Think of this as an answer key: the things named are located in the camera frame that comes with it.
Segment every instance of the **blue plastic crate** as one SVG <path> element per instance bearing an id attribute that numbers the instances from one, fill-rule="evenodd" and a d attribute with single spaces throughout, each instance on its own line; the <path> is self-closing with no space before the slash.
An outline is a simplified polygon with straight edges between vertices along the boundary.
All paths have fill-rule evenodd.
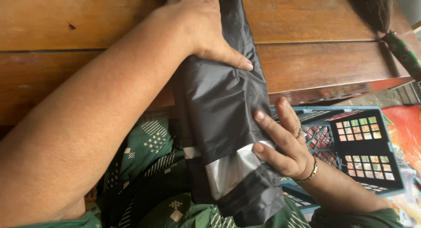
<path id="1" fill-rule="evenodd" d="M 382 110 L 375 106 L 293 107 L 309 151 L 380 197 L 405 192 Z M 278 116 L 271 108 L 272 118 Z M 282 178 L 286 197 L 312 213 L 319 205 L 297 183 Z"/>

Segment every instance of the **gold bracelet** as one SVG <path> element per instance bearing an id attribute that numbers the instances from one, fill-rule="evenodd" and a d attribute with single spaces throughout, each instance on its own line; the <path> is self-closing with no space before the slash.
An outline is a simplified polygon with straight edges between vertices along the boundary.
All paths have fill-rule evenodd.
<path id="1" fill-rule="evenodd" d="M 313 172 L 311 173 L 311 175 L 307 179 L 304 179 L 304 180 L 294 180 L 295 182 L 297 182 L 297 183 L 305 183 L 305 182 L 311 180 L 316 175 L 317 167 L 318 167 L 318 161 L 317 161 L 317 157 L 316 156 L 313 156 L 313 157 L 314 157 L 314 168 L 313 168 Z"/>

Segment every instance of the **ring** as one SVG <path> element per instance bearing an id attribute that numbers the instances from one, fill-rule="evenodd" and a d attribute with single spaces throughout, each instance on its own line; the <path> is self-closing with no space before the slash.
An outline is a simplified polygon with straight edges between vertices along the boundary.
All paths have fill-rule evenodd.
<path id="1" fill-rule="evenodd" d="M 297 137 L 295 137 L 295 139 L 299 139 L 299 138 L 301 138 L 303 135 L 304 135 L 304 132 L 303 132 L 303 130 L 302 130 L 302 129 L 301 129 L 301 127 L 300 127 L 300 129 L 298 130 L 298 136 L 297 136 Z"/>

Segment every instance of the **hand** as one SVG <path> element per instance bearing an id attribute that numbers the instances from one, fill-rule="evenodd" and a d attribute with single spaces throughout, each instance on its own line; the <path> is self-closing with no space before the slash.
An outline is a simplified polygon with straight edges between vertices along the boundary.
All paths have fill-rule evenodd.
<path id="1" fill-rule="evenodd" d="M 251 61 L 230 47 L 222 36 L 218 0 L 168 0 L 161 11 L 183 26 L 185 41 L 191 44 L 191 54 L 239 69 L 253 69 Z"/>
<path id="2" fill-rule="evenodd" d="M 309 153 L 305 137 L 296 139 L 301 123 L 285 97 L 276 101 L 275 108 L 281 125 L 260 110 L 255 111 L 254 119 L 274 140 L 282 154 L 261 143 L 254 144 L 253 152 L 281 175 L 295 180 L 306 179 L 313 172 L 314 158 Z"/>

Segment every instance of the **colorful poster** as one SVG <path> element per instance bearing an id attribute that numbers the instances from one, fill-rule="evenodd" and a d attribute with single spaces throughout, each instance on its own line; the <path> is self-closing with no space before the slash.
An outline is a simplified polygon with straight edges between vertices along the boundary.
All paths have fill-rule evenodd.
<path id="1" fill-rule="evenodd" d="M 404 227 L 421 228 L 421 109 L 396 106 L 382 111 L 406 188 L 388 202 Z"/>

